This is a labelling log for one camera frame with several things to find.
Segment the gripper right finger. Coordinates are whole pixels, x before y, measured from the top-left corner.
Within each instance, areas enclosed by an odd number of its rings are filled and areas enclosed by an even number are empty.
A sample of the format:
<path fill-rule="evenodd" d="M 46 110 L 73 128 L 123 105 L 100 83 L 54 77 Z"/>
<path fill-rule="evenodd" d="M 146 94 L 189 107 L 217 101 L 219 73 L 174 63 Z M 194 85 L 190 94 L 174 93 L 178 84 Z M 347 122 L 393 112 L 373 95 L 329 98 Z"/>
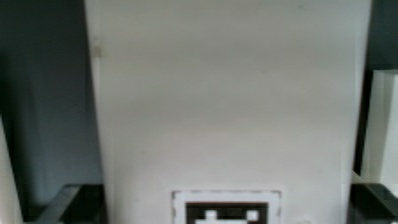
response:
<path fill-rule="evenodd" d="M 398 197 L 382 184 L 352 185 L 347 224 L 398 224 Z"/>

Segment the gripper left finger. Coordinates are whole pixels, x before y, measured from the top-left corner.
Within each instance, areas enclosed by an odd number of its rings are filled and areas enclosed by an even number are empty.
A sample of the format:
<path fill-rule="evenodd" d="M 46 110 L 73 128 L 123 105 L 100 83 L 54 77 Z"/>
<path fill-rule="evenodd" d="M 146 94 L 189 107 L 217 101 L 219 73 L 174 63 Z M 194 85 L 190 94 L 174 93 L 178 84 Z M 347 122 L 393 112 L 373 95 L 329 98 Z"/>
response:
<path fill-rule="evenodd" d="M 100 184 L 62 187 L 34 224 L 107 224 L 105 188 Z"/>

